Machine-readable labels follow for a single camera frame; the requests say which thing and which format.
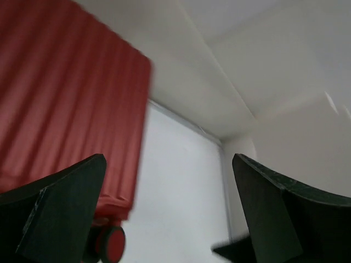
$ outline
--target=white wall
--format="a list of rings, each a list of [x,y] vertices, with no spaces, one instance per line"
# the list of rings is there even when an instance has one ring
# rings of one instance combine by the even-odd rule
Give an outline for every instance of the white wall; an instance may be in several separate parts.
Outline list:
[[[351,197],[351,121],[327,95],[261,125],[251,136],[260,163]]]
[[[122,262],[223,262],[228,240],[219,147],[149,108],[137,199]]]
[[[225,175],[227,176],[227,192],[229,200],[231,237],[242,236],[247,232],[244,210],[241,205],[239,192],[236,187],[231,161],[234,154],[243,153],[256,159],[256,149],[249,135],[242,135],[223,142]]]

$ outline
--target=suitcase wheel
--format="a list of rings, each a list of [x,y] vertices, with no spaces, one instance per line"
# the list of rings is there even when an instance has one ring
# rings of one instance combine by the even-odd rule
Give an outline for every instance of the suitcase wheel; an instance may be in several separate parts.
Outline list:
[[[120,262],[126,246],[126,234],[120,226],[104,227],[97,238],[96,251],[103,263]]]

